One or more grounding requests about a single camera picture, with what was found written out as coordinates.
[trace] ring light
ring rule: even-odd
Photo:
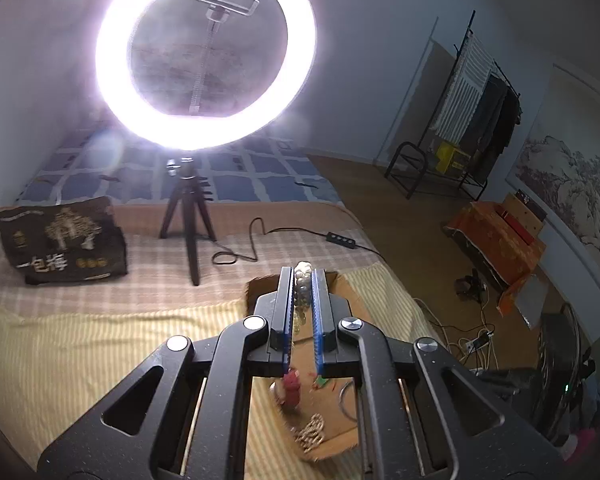
[[[286,54],[273,83],[244,110],[224,118],[173,116],[137,92],[128,62],[136,25],[155,0],[113,0],[96,44],[96,77],[104,100],[132,132],[169,148],[198,150],[240,139],[278,117],[298,94],[315,53],[315,19],[309,0],[277,0],[286,19]]]

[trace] tripod leg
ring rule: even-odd
[[[167,238],[169,235],[167,231],[169,230],[169,225],[171,224],[171,219],[173,218],[173,213],[176,211],[176,206],[178,205],[178,200],[180,200],[182,196],[182,184],[178,181],[176,183],[176,187],[173,189],[171,196],[169,198],[169,204],[167,205],[167,212],[164,214],[164,220],[162,220],[162,227],[160,229],[160,238]]]
[[[198,247],[196,245],[196,199],[191,189],[185,186],[182,193],[182,222],[184,239],[187,243],[189,273],[195,286],[200,284],[200,268],[198,267]]]
[[[206,233],[213,241],[218,240],[214,232],[214,227],[211,224],[211,216],[209,216],[209,210],[206,208],[205,195],[202,193],[201,187],[196,189],[196,202],[198,202],[198,207],[200,208],[200,216],[202,216],[202,221],[205,224]]]

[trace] clothes rack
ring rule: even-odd
[[[443,105],[443,102],[445,101],[446,94],[447,94],[447,92],[450,88],[450,85],[454,79],[454,75],[456,74],[456,68],[458,67],[458,63],[461,59],[462,53],[466,49],[469,38],[471,37],[471,35],[474,34],[474,32],[472,30],[472,25],[474,23],[474,17],[475,17],[475,10],[471,14],[471,18],[469,20],[466,31],[464,33],[464,38],[462,38],[462,43],[460,45],[460,49],[457,49],[456,59],[454,61],[454,64],[453,64],[450,72],[449,72],[449,76],[446,79],[445,86],[444,86],[442,92],[440,93],[440,97],[438,98],[438,100],[436,102],[436,106],[435,106],[431,116],[429,117],[429,120],[427,121],[427,125],[424,127],[424,130],[420,136],[420,139],[418,140],[417,143],[414,143],[414,142],[411,142],[408,140],[406,140],[405,142],[402,142],[395,150],[394,156],[392,157],[392,160],[391,160],[391,163],[389,164],[389,167],[386,169],[386,171],[384,173],[385,178],[387,178],[389,180],[393,179],[397,184],[400,185],[401,188],[403,188],[406,191],[407,199],[410,199],[415,192],[424,193],[424,194],[434,194],[434,195],[458,197],[459,192],[462,191],[466,195],[468,195],[472,200],[480,200],[481,195],[483,194],[484,190],[487,187],[488,179],[485,178],[483,183],[478,182],[478,180],[476,180],[474,177],[472,177],[469,169],[464,170],[462,172],[461,178],[448,176],[446,174],[436,171],[435,169],[431,169],[432,161],[430,160],[430,158],[434,155],[428,151],[428,148],[423,149],[423,147],[422,147],[422,143],[424,142],[424,139],[427,136],[427,133],[431,128],[431,125],[433,124],[434,120],[436,119],[437,114],[439,113],[439,111],[441,109],[441,105]],[[520,97],[520,94],[518,92],[516,92],[516,90],[513,88],[513,85],[511,84],[511,82],[509,81],[509,79],[507,78],[505,73],[502,71],[500,65],[496,62],[496,60],[493,60],[493,65],[494,65],[495,69],[497,70],[498,75],[501,76],[501,78],[509,86],[511,91],[513,91],[513,93],[515,93],[515,95],[517,97]],[[478,147],[476,146],[474,152],[468,154],[471,158],[470,160],[473,160],[477,151],[478,151]],[[397,164],[398,160],[401,160],[401,161],[409,164],[411,168],[416,170],[416,173],[413,174],[413,172],[410,172],[411,174],[407,174],[403,171],[400,171],[400,172],[395,171],[395,165]],[[434,182],[434,184],[445,185],[445,186],[448,186],[449,184],[454,185],[456,187],[454,194],[447,194],[444,192],[432,192],[432,191],[418,190],[418,187],[420,186],[420,184],[422,183],[422,181],[424,180],[424,177],[426,175],[432,175],[438,180],[437,182]],[[478,195],[477,196],[472,195],[464,187],[465,185],[478,187],[480,189]]]

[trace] orange cloth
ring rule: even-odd
[[[527,245],[496,213],[495,205],[495,202],[471,202],[445,229],[462,232],[510,288],[516,288],[516,284],[520,288],[538,265],[546,246],[538,238]],[[511,304],[508,301],[506,308],[500,305],[502,314],[507,314],[510,310]]]

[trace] tree logo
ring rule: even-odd
[[[60,251],[66,250],[67,240],[84,237],[80,244],[83,249],[93,249],[95,235],[102,232],[102,228],[86,216],[80,216],[71,211],[71,208],[63,207],[56,215],[51,224],[45,228],[46,235],[58,243]]]

